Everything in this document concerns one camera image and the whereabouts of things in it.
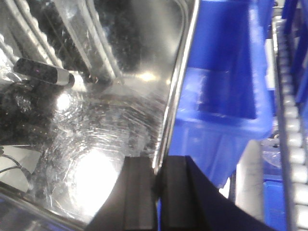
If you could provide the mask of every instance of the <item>cable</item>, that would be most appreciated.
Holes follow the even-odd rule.
[[[6,171],[11,170],[11,169],[16,169],[16,168],[20,169],[19,166],[7,167],[7,168],[5,168],[5,169],[0,170],[0,173],[6,172]]]
[[[8,158],[8,159],[12,160],[17,166],[22,167],[22,166],[20,165],[20,163],[19,163],[17,160],[15,160],[13,157],[11,157],[10,155],[5,155],[5,154],[3,154],[1,157]]]
[[[21,164],[20,164],[17,160],[15,160],[13,157],[11,157],[10,155],[5,155],[5,154],[3,154],[3,155],[1,155],[0,157],[4,157],[4,158],[7,158],[7,159],[12,160],[12,161],[17,165],[17,166],[15,166],[15,168],[19,168],[19,169],[23,172],[23,174],[25,175],[27,181],[30,182],[31,173],[29,172],[28,169],[22,167]]]

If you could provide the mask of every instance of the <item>metal tray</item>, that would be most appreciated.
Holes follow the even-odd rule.
[[[0,173],[0,193],[11,210],[35,214],[25,226],[57,214],[84,227],[125,156],[148,156],[159,171],[198,7],[198,0],[0,1],[0,167],[15,166]],[[17,73],[20,58],[68,71],[73,81]],[[4,223],[1,230],[12,230]]]

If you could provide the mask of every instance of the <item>white roller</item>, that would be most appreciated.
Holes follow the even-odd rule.
[[[287,118],[285,120],[285,129],[286,131],[299,131],[300,122],[299,119]]]
[[[287,46],[286,46],[284,43],[278,45],[278,50],[279,50],[279,51],[280,51],[280,50],[286,50],[286,49],[287,49]]]
[[[298,108],[296,106],[286,106],[284,108],[284,117],[285,118],[297,118]]]
[[[292,76],[290,74],[281,74],[281,83],[292,83]]]
[[[281,58],[279,59],[279,66],[289,65],[289,59],[288,58]]]
[[[288,58],[289,57],[289,52],[288,51],[280,51],[278,53],[279,58]]]
[[[308,168],[305,165],[291,164],[290,174],[293,183],[306,184],[308,182]]]
[[[308,205],[308,185],[295,183],[293,184],[294,202],[300,205]]]
[[[287,145],[293,147],[301,147],[303,144],[303,136],[299,132],[287,132]]]
[[[306,153],[303,148],[289,147],[289,161],[293,164],[304,164]]]
[[[290,67],[289,66],[281,66],[280,67],[280,73],[281,74],[289,74],[290,73]]]
[[[283,104],[284,106],[294,106],[295,98],[293,95],[284,95],[283,96]]]
[[[292,84],[286,83],[282,85],[282,93],[284,95],[292,95],[293,92],[294,92],[294,87]]]
[[[308,206],[295,205],[295,217],[297,227],[308,229]]]

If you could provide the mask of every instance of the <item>reflective metal surface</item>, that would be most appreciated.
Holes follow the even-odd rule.
[[[85,225],[109,196],[125,156],[149,156],[159,170],[198,6],[0,1],[0,145],[41,153],[28,188],[15,186],[23,198]],[[17,73],[22,57],[66,69],[74,81],[60,86]],[[0,180],[5,175],[10,184],[21,169],[0,173]]]

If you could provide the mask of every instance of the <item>blue plastic bin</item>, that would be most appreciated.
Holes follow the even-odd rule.
[[[267,181],[264,183],[264,220],[277,231],[286,231],[283,184]]]
[[[190,155],[222,187],[250,139],[271,133],[257,3],[201,1],[170,155]]]
[[[263,27],[265,39],[268,36],[268,31],[271,25],[273,6],[274,0],[258,0],[259,20],[260,25]]]

